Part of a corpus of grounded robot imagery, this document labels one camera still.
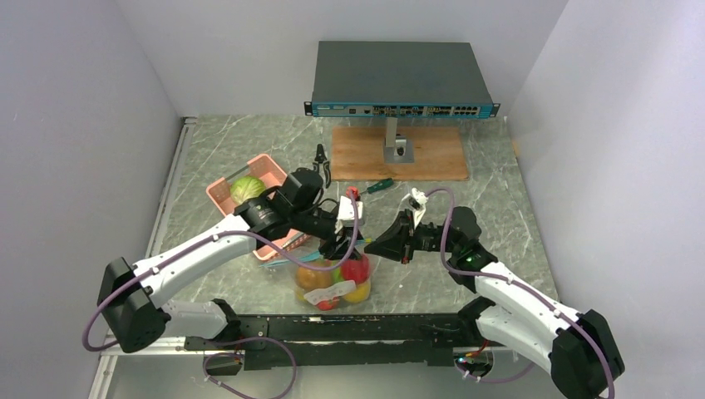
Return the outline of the red round fruit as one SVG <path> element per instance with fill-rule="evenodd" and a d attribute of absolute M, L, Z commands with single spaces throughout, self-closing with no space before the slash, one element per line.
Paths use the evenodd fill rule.
<path fill-rule="evenodd" d="M 340 267 L 340 274 L 345 281 L 352 280 L 355 284 L 365 283 L 371 275 L 368 257 L 362 255 L 359 259 L 346 260 Z"/>

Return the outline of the clear zip top bag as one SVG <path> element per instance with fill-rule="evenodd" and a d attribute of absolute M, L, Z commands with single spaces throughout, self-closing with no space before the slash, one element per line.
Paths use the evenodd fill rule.
<path fill-rule="evenodd" d="M 319 240 L 303 235 L 281 239 L 283 250 L 307 264 L 302 267 L 281 256 L 269 246 L 253 252 L 261 266 L 283 278 L 293 290 L 294 297 L 306 308 L 328 312 L 366 302 L 372 291 L 373 267 L 370 258 L 362 253 L 367 241 L 359 240 L 359 257 L 338 265 L 338 260 L 325 259 L 318 251 Z"/>

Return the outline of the brown potato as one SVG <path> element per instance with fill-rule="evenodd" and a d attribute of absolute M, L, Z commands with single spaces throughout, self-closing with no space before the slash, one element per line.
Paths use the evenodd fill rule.
<path fill-rule="evenodd" d="M 295 281 L 306 292 L 319 288 L 328 288 L 333 284 L 330 271 L 312 270 L 304 267 L 298 267 Z"/>

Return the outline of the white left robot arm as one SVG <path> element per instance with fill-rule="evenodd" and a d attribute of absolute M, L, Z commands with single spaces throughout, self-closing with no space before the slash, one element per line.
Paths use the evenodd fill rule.
<path fill-rule="evenodd" d="M 358 259 L 363 203 L 354 189 L 336 212 L 321 209 L 323 179 L 300 168 L 281 185 L 247 199 L 219 223 L 173 249 L 129 264 L 124 258 L 105 269 L 96 313 L 125 353 L 149 347 L 162 337 L 200 337 L 219 349 L 242 337 L 236 312 L 223 299 L 182 303 L 173 297 L 184 287 L 230 260 L 269 247 L 290 261 L 275 242 L 290 230 L 320 239 L 319 251 L 337 266 Z"/>

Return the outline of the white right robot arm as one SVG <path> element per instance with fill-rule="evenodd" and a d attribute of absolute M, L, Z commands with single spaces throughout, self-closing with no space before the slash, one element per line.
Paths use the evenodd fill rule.
<path fill-rule="evenodd" d="M 365 251 L 402 264 L 418 251 L 449 254 L 443 266 L 476 295 L 457 314 L 463 342 L 477 345 L 485 339 L 512 349 L 546 371 L 567 398 L 614 397 L 624 361 L 606 318 L 532 288 L 486 250 L 480 236 L 468 207 L 455 207 L 443 225 L 418 223 L 405 210 Z"/>

